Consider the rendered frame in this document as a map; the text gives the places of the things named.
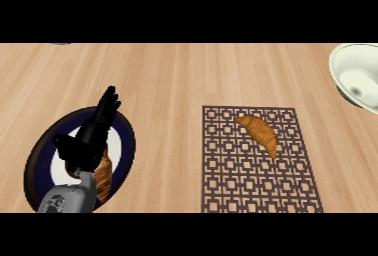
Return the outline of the pale green bowl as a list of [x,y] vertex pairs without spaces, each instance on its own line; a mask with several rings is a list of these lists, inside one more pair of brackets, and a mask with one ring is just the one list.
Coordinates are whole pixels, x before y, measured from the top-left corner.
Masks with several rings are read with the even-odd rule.
[[378,115],[378,43],[340,44],[328,69],[343,98]]

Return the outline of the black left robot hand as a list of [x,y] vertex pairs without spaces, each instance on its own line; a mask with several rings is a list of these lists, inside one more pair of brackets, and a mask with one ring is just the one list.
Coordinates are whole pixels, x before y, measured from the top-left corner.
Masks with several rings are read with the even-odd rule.
[[93,172],[99,166],[108,141],[108,132],[121,101],[115,87],[109,86],[97,103],[95,113],[83,122],[75,136],[56,134],[53,144],[66,170]]

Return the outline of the brown patterned placemat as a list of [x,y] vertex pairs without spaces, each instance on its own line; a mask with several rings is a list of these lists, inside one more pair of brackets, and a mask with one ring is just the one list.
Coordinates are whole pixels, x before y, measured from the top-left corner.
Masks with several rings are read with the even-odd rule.
[[[276,135],[270,156],[235,122],[260,117]],[[202,108],[204,213],[320,213],[323,211],[304,137],[292,108]]]

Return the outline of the dark blue rimmed plate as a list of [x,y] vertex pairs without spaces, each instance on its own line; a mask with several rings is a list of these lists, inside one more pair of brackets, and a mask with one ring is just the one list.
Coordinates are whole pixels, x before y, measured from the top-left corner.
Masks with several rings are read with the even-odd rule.
[[[52,138],[56,134],[75,136],[81,124],[95,113],[87,107],[66,114],[44,131],[31,150],[24,170],[24,192],[34,211],[46,193],[58,185],[77,185],[80,180],[68,175]],[[108,199],[115,195],[130,172],[136,152],[136,138],[131,124],[117,113],[108,132],[108,157],[112,163],[112,182]]]

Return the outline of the brown croissant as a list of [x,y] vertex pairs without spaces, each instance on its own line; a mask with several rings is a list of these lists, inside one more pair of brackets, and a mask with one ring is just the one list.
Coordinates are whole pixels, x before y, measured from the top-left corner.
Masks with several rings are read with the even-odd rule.
[[112,161],[108,156],[108,151],[103,151],[100,163],[95,170],[95,183],[97,189],[97,199],[102,203],[105,203],[109,198],[112,184]]
[[264,147],[269,156],[276,158],[276,135],[266,121],[257,116],[242,116],[235,118],[235,122],[245,128],[257,144]]

